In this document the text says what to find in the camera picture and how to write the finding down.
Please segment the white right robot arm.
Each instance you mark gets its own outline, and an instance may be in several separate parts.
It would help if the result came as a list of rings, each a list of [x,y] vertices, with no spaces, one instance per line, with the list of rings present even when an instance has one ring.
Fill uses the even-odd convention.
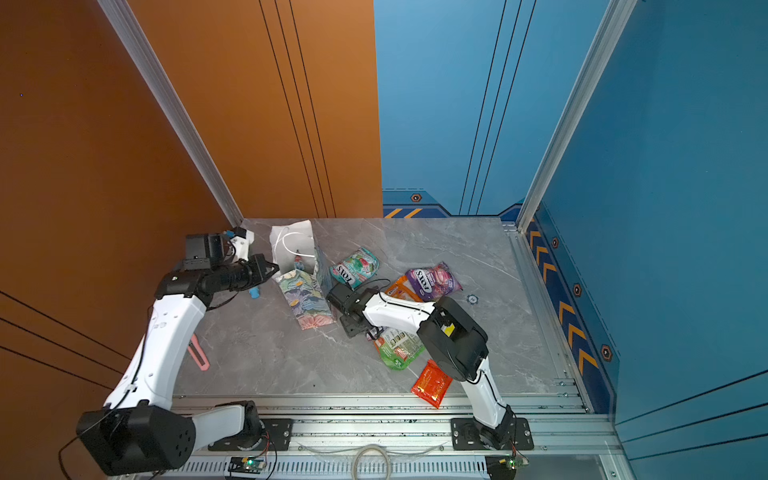
[[[495,450],[515,445],[516,415],[492,376],[488,335],[453,299],[414,302],[391,297],[377,288],[352,289],[336,284],[326,295],[341,314],[350,338],[385,328],[419,337],[440,370],[464,389],[473,414],[473,429]]]

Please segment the teal Fox's candy bag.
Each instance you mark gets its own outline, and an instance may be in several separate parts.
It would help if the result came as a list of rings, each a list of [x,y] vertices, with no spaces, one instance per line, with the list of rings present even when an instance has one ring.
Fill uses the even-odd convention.
[[[360,247],[330,269],[332,277],[351,289],[373,278],[380,267],[379,259],[367,248]]]

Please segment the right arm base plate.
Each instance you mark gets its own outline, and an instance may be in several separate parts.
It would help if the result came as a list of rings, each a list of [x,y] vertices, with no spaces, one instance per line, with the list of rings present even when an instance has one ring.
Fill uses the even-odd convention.
[[[450,421],[452,447],[457,451],[532,451],[535,448],[528,420],[513,417],[507,426],[490,428],[473,418]]]

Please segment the floral paper gift bag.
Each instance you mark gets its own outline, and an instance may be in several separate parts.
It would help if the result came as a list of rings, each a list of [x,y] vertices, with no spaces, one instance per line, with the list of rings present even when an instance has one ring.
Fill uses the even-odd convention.
[[[309,330],[333,324],[321,287],[324,264],[311,222],[272,226],[269,239],[273,262],[279,267],[274,279],[299,327]]]

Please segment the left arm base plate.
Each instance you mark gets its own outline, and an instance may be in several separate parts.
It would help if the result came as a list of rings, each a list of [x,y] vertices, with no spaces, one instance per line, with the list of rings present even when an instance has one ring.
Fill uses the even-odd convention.
[[[294,421],[290,418],[262,419],[258,434],[240,433],[232,437],[218,440],[208,445],[207,449],[213,452],[242,451],[283,452],[290,447]]]

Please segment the purple Fox's berries bag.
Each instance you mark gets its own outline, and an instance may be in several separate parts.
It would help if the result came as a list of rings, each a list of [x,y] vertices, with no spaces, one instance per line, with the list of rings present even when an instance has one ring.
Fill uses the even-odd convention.
[[[424,302],[435,301],[463,289],[445,262],[433,267],[409,269],[405,276],[414,292]]]

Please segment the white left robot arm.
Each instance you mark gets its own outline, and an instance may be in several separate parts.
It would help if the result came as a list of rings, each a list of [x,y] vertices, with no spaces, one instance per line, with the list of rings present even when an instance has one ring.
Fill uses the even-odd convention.
[[[205,413],[173,412],[173,390],[195,330],[216,294],[248,291],[278,273],[251,254],[251,231],[190,235],[180,264],[160,281],[144,336],[129,367],[97,411],[85,412],[76,437],[108,476],[170,471],[220,440],[257,446],[265,427],[251,401]]]

